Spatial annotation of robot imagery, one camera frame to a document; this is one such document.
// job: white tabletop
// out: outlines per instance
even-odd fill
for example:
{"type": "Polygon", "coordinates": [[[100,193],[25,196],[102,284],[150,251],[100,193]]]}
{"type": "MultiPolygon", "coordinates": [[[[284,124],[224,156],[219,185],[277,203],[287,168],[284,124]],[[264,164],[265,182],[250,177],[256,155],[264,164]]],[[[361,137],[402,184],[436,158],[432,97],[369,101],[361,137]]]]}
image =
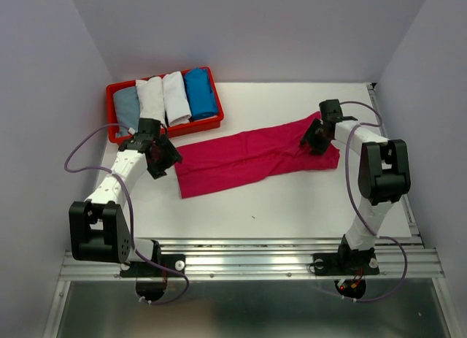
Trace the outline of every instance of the white tabletop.
{"type": "MultiPolygon", "coordinates": [[[[221,127],[176,137],[176,147],[276,126],[305,118],[326,99],[371,104],[366,84],[336,83],[217,83],[225,119],[221,127]]],[[[345,115],[375,122],[368,109],[348,104],[345,115]]],[[[181,199],[174,168],[153,180],[148,172],[131,192],[135,235],[144,238],[327,238],[341,237],[355,213],[344,179],[343,145],[339,167],[321,172],[294,172],[258,183],[189,199],[181,199]]],[[[107,141],[102,163],[111,167],[117,145],[107,141]]],[[[351,153],[352,188],[358,204],[358,156],[351,153]]],[[[101,173],[98,183],[104,178],[101,173]]],[[[128,221],[128,210],[124,210],[128,221]]],[[[410,237],[402,203],[388,213],[380,233],[410,237]]]]}

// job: blue towel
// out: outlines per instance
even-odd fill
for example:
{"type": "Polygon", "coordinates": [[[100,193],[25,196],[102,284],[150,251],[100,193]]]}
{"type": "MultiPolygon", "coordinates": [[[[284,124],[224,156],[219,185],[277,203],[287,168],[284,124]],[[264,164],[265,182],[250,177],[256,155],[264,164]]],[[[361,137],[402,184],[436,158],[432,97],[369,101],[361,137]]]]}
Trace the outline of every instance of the blue towel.
{"type": "Polygon", "coordinates": [[[193,69],[183,78],[193,120],[210,118],[219,113],[206,69],[193,69]]]}
{"type": "MultiPolygon", "coordinates": [[[[119,124],[127,125],[138,131],[139,100],[136,86],[122,88],[114,93],[114,108],[119,124]]],[[[128,136],[125,128],[120,128],[117,137],[128,136]]]]}

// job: gray wall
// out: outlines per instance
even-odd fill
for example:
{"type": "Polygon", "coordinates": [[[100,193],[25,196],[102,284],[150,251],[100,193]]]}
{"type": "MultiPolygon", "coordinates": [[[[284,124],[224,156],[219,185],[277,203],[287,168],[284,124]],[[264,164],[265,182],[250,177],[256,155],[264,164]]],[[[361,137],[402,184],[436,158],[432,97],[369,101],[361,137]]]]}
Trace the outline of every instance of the gray wall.
{"type": "Polygon", "coordinates": [[[118,80],[376,81],[424,0],[73,0],[118,80]]]}
{"type": "MultiPolygon", "coordinates": [[[[63,161],[104,122],[112,78],[71,0],[0,0],[0,30],[0,336],[40,337],[68,207],[92,183],[63,161]]],[[[94,141],[75,162],[100,157],[94,141]]]]}
{"type": "Polygon", "coordinates": [[[415,218],[426,245],[438,248],[464,325],[466,88],[467,0],[426,0],[382,75],[377,96],[391,136],[409,145],[415,218]]]}

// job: rolled towel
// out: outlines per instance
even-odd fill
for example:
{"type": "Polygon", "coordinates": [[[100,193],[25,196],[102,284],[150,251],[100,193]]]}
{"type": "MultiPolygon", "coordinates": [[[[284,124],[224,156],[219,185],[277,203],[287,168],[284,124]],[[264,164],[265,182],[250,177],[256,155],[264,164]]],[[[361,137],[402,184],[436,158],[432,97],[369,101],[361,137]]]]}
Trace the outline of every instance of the rolled towel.
{"type": "MultiPolygon", "coordinates": [[[[135,86],[122,88],[113,95],[115,114],[119,124],[138,130],[139,101],[135,86]]],[[[125,128],[120,128],[117,137],[128,136],[125,128]]]]}
{"type": "Polygon", "coordinates": [[[182,73],[167,74],[162,78],[163,101],[166,106],[167,122],[169,126],[189,123],[191,118],[185,84],[182,73]]]}
{"type": "Polygon", "coordinates": [[[159,120],[166,125],[166,110],[163,105],[163,89],[161,77],[151,77],[148,81],[137,80],[140,118],[159,120]]]}
{"type": "Polygon", "coordinates": [[[206,69],[193,69],[184,76],[188,103],[193,120],[210,118],[219,113],[206,69]]]}

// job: red cloth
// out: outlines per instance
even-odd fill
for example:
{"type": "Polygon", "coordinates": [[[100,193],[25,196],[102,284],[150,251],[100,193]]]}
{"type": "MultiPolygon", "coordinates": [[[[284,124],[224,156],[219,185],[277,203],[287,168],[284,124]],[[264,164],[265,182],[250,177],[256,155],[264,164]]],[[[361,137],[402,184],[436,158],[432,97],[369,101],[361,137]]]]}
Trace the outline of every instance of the red cloth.
{"type": "Polygon", "coordinates": [[[339,151],[330,146],[324,155],[310,155],[299,147],[316,112],[293,123],[245,131],[178,147],[182,164],[175,164],[182,198],[218,192],[268,176],[300,170],[335,169],[339,151]]]}

